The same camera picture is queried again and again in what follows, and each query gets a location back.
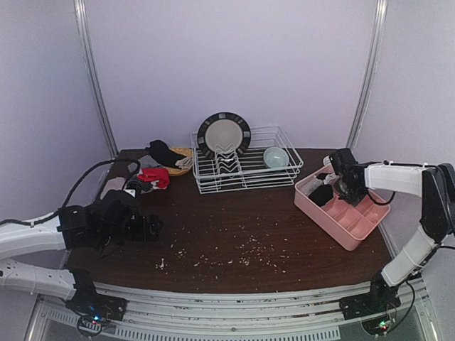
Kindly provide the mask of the brown underwear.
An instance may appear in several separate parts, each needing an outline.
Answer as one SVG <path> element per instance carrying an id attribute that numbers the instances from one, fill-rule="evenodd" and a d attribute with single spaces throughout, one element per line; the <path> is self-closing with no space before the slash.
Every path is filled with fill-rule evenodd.
<path id="1" fill-rule="evenodd" d="M 339 193 L 338 194 L 338 199 L 339 200 L 343 200 L 343 201 L 345 201 L 348 204 L 351 204 L 351 198 L 350 198 L 349 194 Z"/>

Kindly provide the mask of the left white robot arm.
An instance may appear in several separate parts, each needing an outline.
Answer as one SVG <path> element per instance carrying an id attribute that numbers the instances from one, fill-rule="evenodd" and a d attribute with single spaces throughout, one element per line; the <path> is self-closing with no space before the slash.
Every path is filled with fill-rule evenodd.
<path id="1" fill-rule="evenodd" d="M 92 305 L 100 295 L 87 271 L 47 269 L 31 257 L 76 249 L 103 254 L 113 245 L 154 242 L 162 227 L 156 215 L 144 214 L 139 201 L 121 190 L 111 190 L 88 206 L 63 205 L 35 220 L 5 220 L 1 222 L 1 287 Z"/>

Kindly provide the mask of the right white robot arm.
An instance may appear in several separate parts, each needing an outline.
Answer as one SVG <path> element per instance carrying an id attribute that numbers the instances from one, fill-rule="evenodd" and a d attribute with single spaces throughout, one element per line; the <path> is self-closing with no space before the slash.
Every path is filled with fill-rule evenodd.
<path id="1" fill-rule="evenodd" d="M 357 205 L 374 191 L 390 192 L 392 216 L 384 227 L 399 249 L 370 282 L 370 294 L 383 298 L 397 290 L 409 276 L 418 274 L 454 233 L 454 166 L 450 163 L 399 163 L 357 161 L 349 148 L 328 156 L 338 176 L 336 189 L 342 200 Z"/>

